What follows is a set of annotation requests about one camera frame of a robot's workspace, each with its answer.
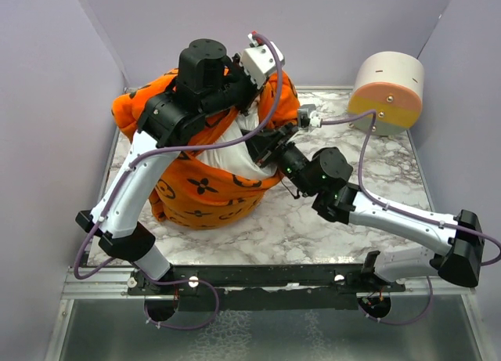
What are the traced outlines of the orange patterned fleece pillowcase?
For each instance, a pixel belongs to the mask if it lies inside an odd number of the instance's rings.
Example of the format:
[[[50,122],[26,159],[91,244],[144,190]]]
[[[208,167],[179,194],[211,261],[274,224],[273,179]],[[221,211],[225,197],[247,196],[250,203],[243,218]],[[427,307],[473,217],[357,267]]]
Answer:
[[[275,99],[278,108],[266,125],[277,129],[296,123],[300,102],[296,88],[287,75],[281,80],[273,74],[258,97],[259,123],[268,115]],[[193,145],[216,140],[236,120],[237,110],[210,117],[204,130],[191,139]],[[166,169],[149,196],[151,211],[158,222],[169,221],[190,229],[217,229],[247,217],[265,193],[277,185],[283,174],[263,180],[245,179],[197,160],[203,151],[182,152]]]

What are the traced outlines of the white pillow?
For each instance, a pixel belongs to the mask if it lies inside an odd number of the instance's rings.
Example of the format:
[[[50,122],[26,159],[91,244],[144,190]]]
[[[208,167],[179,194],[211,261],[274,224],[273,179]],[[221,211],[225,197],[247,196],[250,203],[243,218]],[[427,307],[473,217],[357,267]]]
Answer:
[[[216,143],[225,143],[241,138],[244,129],[251,131],[255,129],[259,124],[258,105],[259,99],[255,99],[247,116],[238,114],[236,120],[216,140]],[[263,180],[273,177],[276,173],[276,166],[273,164],[265,168],[258,167],[253,162],[245,143],[221,149],[205,150],[196,158],[211,168],[221,169],[245,179]]]

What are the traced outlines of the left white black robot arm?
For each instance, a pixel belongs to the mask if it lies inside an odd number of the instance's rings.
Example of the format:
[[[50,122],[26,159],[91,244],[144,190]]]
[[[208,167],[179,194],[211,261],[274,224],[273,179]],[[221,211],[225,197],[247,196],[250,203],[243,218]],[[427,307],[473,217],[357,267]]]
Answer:
[[[231,109],[247,111],[269,77],[283,74],[284,56],[275,44],[257,33],[249,39],[249,47],[234,57],[222,43],[206,38],[182,50],[177,76],[146,101],[128,157],[110,188],[93,209],[76,216],[87,238],[98,236],[111,258],[141,269],[156,294],[171,289],[173,276],[154,235],[139,223],[148,196],[181,152],[215,148],[189,144],[209,117]]]

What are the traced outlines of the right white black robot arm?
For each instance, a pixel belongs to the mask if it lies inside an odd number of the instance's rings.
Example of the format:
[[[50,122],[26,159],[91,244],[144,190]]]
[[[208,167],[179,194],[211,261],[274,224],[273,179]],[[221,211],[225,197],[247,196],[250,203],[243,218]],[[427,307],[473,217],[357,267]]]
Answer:
[[[478,285],[485,242],[478,236],[475,213],[434,213],[364,193],[349,181],[353,167],[338,148],[323,147],[306,157],[291,140],[297,130],[289,123],[248,139],[254,163],[274,164],[300,195],[314,197],[313,209],[328,222],[371,227],[416,243],[408,250],[370,252],[359,273],[366,290],[418,276],[439,276],[460,287]]]

